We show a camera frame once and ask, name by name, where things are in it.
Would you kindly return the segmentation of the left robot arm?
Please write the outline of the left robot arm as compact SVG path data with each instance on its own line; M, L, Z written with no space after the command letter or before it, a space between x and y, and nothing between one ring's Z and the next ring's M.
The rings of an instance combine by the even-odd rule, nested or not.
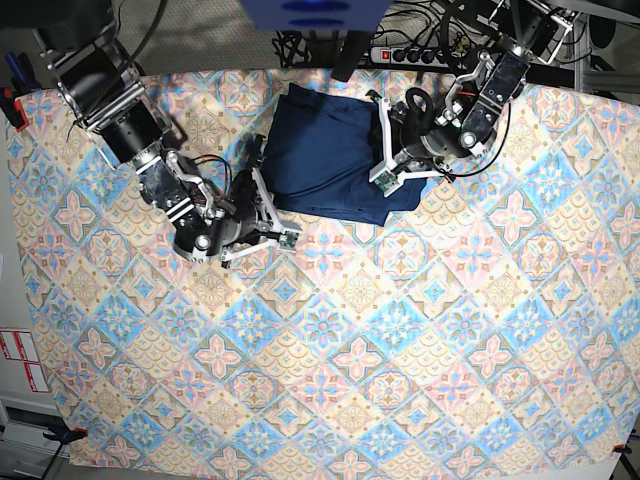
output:
M453 159L493 164L501 114L511 111L532 62L551 64L580 16L542 1L445 1L442 8L439 51L455 76L443 97L420 87L396 102L368 93L381 125L381 160L369 181L385 196L409 180L458 179Z

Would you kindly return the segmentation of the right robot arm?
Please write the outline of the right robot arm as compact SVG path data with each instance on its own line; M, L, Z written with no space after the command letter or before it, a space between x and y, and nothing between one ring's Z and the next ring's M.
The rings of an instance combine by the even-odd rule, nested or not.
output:
M101 137L129 163L143 200L175 227L174 250L192 262L218 258L224 267L259 250L292 251L300 227L281 219L260 172L261 135L248 145L245 169L224 168L217 187L166 145L171 118L145 87L136 58L117 38L109 1L17 1L14 25L34 32L56 87L89 138Z

